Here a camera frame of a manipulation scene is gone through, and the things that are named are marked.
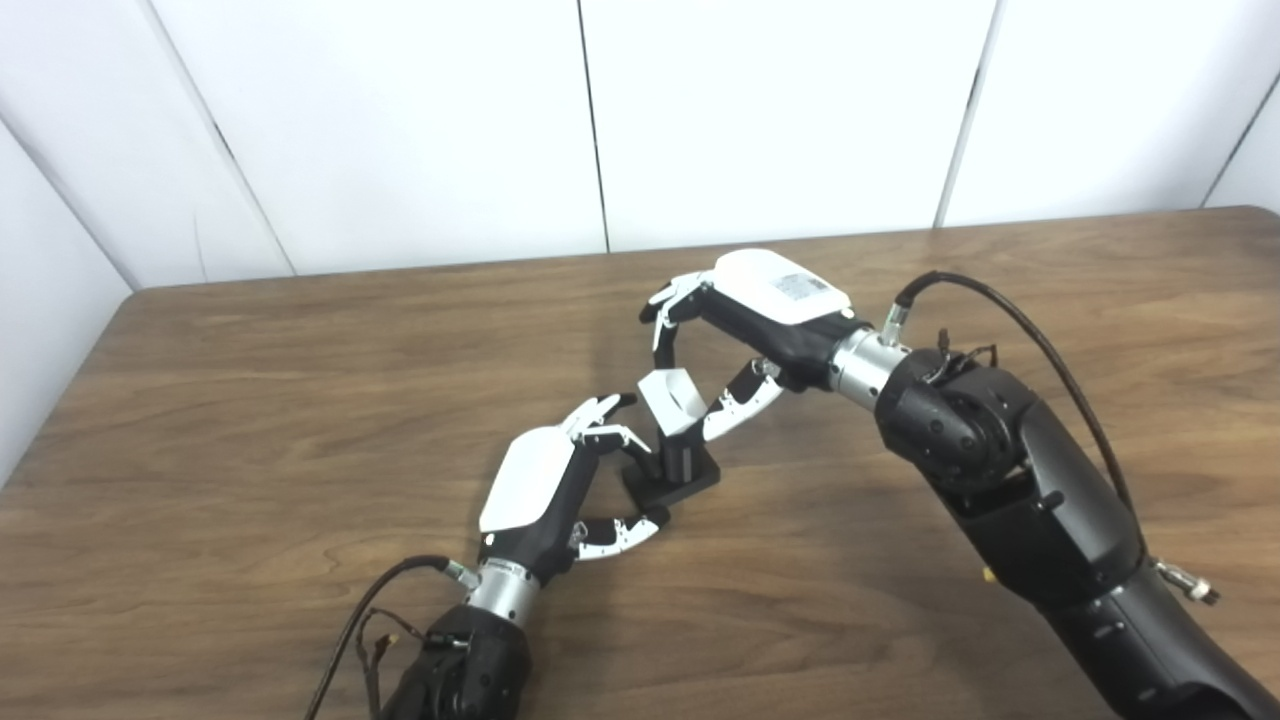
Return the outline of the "white and black left hand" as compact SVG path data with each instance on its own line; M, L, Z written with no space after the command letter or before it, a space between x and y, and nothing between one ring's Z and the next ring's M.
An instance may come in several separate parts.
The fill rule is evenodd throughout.
M564 420L509 443L479 518L483 562L513 565L547 585L579 561L621 555L666 528L671 515L664 507L621 518L582 515L604 456L640 459L652 451L634 430L611 420L636 401L634 393L594 396Z

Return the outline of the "white and black right hand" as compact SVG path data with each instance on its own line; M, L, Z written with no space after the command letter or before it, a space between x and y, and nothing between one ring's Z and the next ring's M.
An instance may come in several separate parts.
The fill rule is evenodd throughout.
M837 347L870 323L850 297L806 268L765 249L721 256L704 272L677 275L639 314L654 327L654 370L637 384L660 433L712 442L753 419L785 391L831 391ZM675 364L680 327L703 320L756 352L713 404Z

